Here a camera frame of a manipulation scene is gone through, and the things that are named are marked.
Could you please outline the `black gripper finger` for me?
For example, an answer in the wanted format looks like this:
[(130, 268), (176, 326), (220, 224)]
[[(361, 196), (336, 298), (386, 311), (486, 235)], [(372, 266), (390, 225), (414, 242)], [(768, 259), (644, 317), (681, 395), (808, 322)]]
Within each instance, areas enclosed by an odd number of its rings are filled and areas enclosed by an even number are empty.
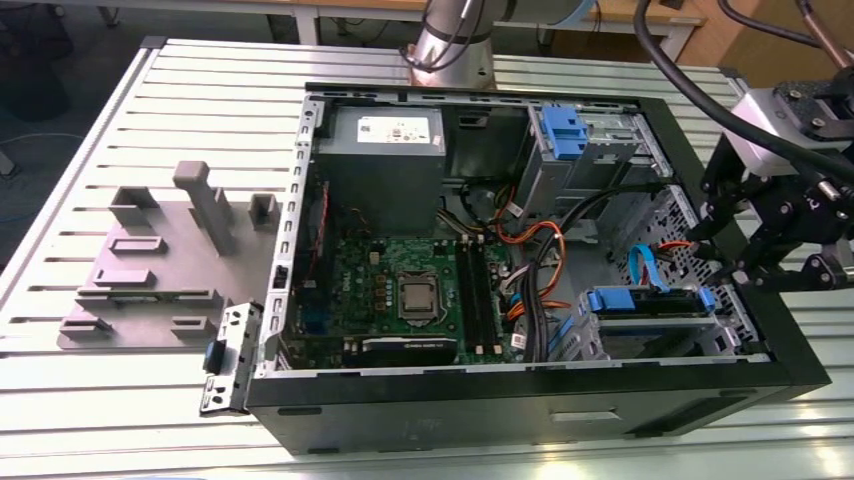
[[(715, 272), (715, 283), (751, 285), (773, 292), (828, 291), (852, 288), (852, 227), (837, 221), (777, 218), (761, 222), (735, 260)], [(780, 266), (803, 244), (820, 246), (797, 270)]]
[(700, 179), (700, 190), (705, 195), (703, 216), (685, 233), (685, 238), (691, 241), (709, 240), (737, 212), (751, 210), (760, 223), (748, 243), (767, 246), (768, 179), (745, 169), (729, 143), (719, 143), (715, 147)]

